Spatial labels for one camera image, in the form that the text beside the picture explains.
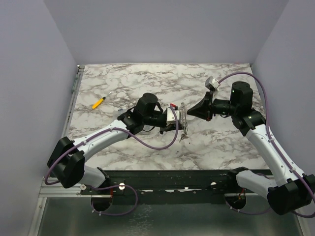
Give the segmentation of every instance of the screwdriver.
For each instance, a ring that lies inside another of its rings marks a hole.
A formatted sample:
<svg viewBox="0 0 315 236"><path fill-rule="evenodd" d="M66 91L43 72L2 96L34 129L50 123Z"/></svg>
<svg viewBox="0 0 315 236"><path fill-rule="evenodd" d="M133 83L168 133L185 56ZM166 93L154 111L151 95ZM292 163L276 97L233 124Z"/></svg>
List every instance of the screwdriver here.
<svg viewBox="0 0 315 236"><path fill-rule="evenodd" d="M98 102L96 102L93 106L92 109L94 110L96 107L98 107L104 100L106 97L102 97Z"/></svg>

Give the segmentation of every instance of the metal frame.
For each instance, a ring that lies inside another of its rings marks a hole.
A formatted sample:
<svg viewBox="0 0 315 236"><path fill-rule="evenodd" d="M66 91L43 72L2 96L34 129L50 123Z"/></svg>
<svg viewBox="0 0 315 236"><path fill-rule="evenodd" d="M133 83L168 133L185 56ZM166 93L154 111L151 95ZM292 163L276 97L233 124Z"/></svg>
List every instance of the metal frame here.
<svg viewBox="0 0 315 236"><path fill-rule="evenodd" d="M74 106L75 102L79 93L79 87L82 81L82 76L84 72L84 65L78 65L78 72L73 84L73 89L72 89L72 97L67 113L67 118L63 127L63 132L62 132L62 137L66 136L67 133L69 132L70 129L70 122L72 119L73 111L74 111ZM225 196L235 196L237 194L235 193L226 193ZM41 225L41 220L44 214L47 198L110 198L110 195L95 195L95 193L91 192L91 194L87 195L81 195L81 189L80 185L76 184L72 188L69 189L64 189L61 184L56 184L56 185L45 185L44 181L42 182L40 192L38 195L38 201L36 204L34 216L32 219L31 227L28 233L28 236L37 236L39 233L39 228ZM298 213L303 213L302 209L297 210ZM311 232L308 226L308 222L305 218L302 217L297 217L298 224L300 225L300 229L302 231L302 234L304 236L310 236Z"/></svg>

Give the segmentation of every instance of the marble surface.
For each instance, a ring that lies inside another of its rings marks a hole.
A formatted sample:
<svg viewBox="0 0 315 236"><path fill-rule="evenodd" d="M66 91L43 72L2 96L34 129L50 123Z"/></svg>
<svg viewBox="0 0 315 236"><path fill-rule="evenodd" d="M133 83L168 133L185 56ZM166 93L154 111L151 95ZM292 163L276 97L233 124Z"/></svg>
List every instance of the marble surface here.
<svg viewBox="0 0 315 236"><path fill-rule="evenodd" d="M113 111L133 107L143 93L155 94L162 107L185 103L187 109L199 102L207 89L205 80L222 78L236 71L251 72L249 64L100 64L85 67L68 136L90 134L113 121ZM229 99L231 85L246 81L254 90L253 107L263 112L254 80L246 75L223 82L215 98ZM95 110L92 105L112 93ZM88 162L106 170L194 170L267 169L254 146L233 126L231 118L211 122L187 116L188 138L166 150L152 150L133 138L111 145ZM175 132L160 135L158 129L137 136L156 147L170 143Z"/></svg>

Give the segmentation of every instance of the yellow handle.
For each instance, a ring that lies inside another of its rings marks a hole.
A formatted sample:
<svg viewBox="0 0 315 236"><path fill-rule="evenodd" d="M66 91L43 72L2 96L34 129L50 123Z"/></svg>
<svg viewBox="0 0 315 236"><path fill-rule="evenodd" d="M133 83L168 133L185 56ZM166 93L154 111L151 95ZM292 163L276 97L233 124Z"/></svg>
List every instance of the yellow handle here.
<svg viewBox="0 0 315 236"><path fill-rule="evenodd" d="M101 98L98 102L96 102L93 106L92 109L94 110L96 107L98 107L102 102L104 101L103 98Z"/></svg>

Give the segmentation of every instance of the white marble tabletop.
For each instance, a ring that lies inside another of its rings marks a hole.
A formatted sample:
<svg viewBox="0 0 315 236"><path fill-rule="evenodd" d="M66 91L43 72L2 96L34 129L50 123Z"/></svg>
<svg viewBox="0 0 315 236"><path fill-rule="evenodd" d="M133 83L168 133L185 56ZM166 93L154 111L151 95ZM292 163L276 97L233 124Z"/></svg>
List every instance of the white marble tabletop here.
<svg viewBox="0 0 315 236"><path fill-rule="evenodd" d="M76 100L68 136L75 139L109 125L113 111L133 107L146 92L155 94L162 108L169 103L185 103L187 109L199 102L207 89L205 80L222 78L236 71L252 72L249 64L100 64L86 65ZM254 91L253 107L263 113L254 80L246 75L223 82L215 96L229 99L231 85L246 81ZM95 110L92 105L112 93ZM210 122L187 116L188 138L166 150L152 150L133 138L111 145L88 162L106 170L217 170L247 167L267 169L254 146L233 126L231 118L214 117ZM162 147L175 131L164 135L156 128L137 136Z"/></svg>

